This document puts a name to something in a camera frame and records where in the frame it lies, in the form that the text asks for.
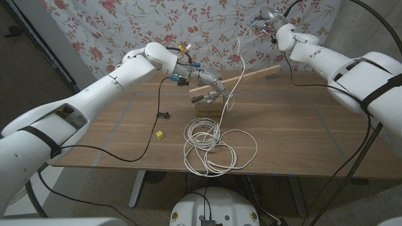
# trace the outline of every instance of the floral curtain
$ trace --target floral curtain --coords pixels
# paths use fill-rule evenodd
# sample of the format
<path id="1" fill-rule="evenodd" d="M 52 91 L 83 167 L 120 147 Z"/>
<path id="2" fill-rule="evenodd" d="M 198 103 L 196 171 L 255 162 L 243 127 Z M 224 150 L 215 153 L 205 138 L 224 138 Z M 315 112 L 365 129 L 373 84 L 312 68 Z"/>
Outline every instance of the floral curtain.
<path id="1" fill-rule="evenodd" d="M 269 5 L 284 13 L 292 0 L 39 0 L 65 33 L 95 77 L 115 69 L 130 50 L 151 41 L 184 48 L 202 67 L 241 70 L 237 40 L 255 12 Z M 298 32 L 316 35 L 325 43 L 342 0 L 303 0 L 287 19 Z M 281 64 L 283 55 L 270 35 L 249 30 L 241 55 L 246 69 Z M 310 67 L 292 62 L 295 71 Z"/>

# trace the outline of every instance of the wooden plank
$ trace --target wooden plank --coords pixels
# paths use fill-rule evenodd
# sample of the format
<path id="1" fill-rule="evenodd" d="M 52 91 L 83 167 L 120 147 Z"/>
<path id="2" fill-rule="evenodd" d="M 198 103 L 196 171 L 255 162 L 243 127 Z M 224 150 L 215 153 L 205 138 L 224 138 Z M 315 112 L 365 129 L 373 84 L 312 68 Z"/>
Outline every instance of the wooden plank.
<path id="1" fill-rule="evenodd" d="M 268 75 L 274 75 L 276 73 L 279 73 L 280 71 L 281 71 L 281 65 L 276 65 L 273 67 L 258 70 L 256 72 L 247 73 L 247 74 L 243 75 L 241 83 L 248 83 L 253 80 L 257 80 L 259 78 L 266 77 Z M 239 78 L 240 78 L 240 76 L 225 79 L 222 81 L 222 83 L 225 85 L 227 90 L 232 90 L 233 87 L 235 86 L 235 84 L 237 83 L 237 81 L 239 80 Z M 209 92 L 215 91 L 215 90 L 216 90 L 215 86 L 205 85 L 203 87 L 198 87 L 198 88 L 190 90 L 190 96 L 191 96 L 191 98 L 193 98 L 193 97 L 198 97 L 199 95 L 207 95 Z"/>

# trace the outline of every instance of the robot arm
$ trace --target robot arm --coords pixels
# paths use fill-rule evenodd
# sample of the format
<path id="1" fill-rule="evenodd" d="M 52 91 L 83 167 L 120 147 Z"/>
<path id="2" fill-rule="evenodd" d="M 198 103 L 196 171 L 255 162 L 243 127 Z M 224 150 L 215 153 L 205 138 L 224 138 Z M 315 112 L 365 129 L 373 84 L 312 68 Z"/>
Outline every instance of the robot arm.
<path id="1" fill-rule="evenodd" d="M 189 80 L 213 85 L 211 79 L 217 78 L 177 63 L 177 56 L 164 46 L 149 43 L 127 53 L 120 67 L 81 92 L 32 109 L 8 124 L 0 139 L 0 216 L 43 163 L 52 163 L 72 149 L 59 147 L 77 144 L 104 109 L 131 87 L 147 82 L 157 70 L 175 74 L 178 85 L 188 85 Z"/>
<path id="2" fill-rule="evenodd" d="M 272 28 L 282 52 L 291 51 L 290 59 L 310 65 L 329 86 L 357 97 L 357 102 L 338 90 L 331 95 L 349 110 L 369 112 L 384 126 L 402 137 L 402 64 L 382 53 L 370 52 L 349 58 L 319 45 L 318 37 L 295 33 L 277 10 L 263 7 L 255 18 L 259 30 Z"/>

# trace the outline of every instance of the small black clip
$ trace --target small black clip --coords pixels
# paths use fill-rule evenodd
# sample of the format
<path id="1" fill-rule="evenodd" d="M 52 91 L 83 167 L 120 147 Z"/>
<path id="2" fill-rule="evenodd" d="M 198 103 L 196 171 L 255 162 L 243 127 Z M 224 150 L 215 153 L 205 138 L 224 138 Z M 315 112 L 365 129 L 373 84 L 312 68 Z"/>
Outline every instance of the small black clip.
<path id="1" fill-rule="evenodd" d="M 196 102 L 200 101 L 200 100 L 204 100 L 204 95 L 199 95 L 197 97 L 193 97 L 191 98 L 191 103 L 195 104 Z"/>
<path id="2" fill-rule="evenodd" d="M 170 119 L 169 112 L 166 112 L 166 113 L 159 112 L 159 113 L 157 113 L 156 116 L 158 118 L 162 118 L 162 119 Z"/>

